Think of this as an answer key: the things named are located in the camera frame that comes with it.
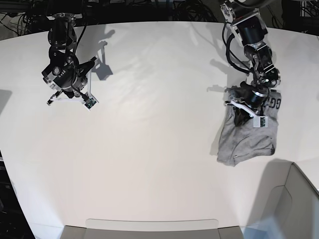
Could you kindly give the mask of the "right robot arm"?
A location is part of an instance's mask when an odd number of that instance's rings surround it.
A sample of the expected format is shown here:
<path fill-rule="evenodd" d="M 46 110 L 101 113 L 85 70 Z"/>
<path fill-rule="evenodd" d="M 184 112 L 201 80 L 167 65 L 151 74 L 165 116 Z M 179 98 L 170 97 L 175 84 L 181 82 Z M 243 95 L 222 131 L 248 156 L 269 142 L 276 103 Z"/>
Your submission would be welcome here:
<path fill-rule="evenodd" d="M 53 25 L 48 32 L 50 62 L 42 75 L 46 85 L 55 93 L 50 96 L 47 104 L 57 101 L 80 102 L 90 110 L 98 103 L 91 93 L 91 73 L 97 58 L 79 63 L 76 56 L 78 41 L 74 30 L 76 15 L 57 13 L 52 19 Z"/>

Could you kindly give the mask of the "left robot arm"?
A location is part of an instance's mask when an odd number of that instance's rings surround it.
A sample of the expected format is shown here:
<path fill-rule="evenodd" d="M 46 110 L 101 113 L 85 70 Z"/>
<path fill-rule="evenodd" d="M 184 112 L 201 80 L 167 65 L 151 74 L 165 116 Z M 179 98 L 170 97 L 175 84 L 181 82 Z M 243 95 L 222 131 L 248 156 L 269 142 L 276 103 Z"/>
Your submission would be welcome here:
<path fill-rule="evenodd" d="M 268 30 L 259 12 L 264 3 L 263 0 L 255 3 L 243 3 L 238 0 L 220 1 L 225 18 L 223 28 L 231 31 L 228 38 L 222 38 L 227 61 L 237 71 L 253 77 L 252 83 L 243 81 L 239 87 L 229 90 L 229 100 L 225 104 L 234 108 L 236 126 L 252 120 L 253 127 L 267 127 L 265 103 L 271 89 L 281 82 L 280 72 L 272 61 L 272 50 L 264 41 Z M 244 48 L 244 55 L 250 61 L 249 65 L 241 60 L 238 60 L 238 65 L 233 62 L 237 59 L 230 47 L 233 39 Z"/>

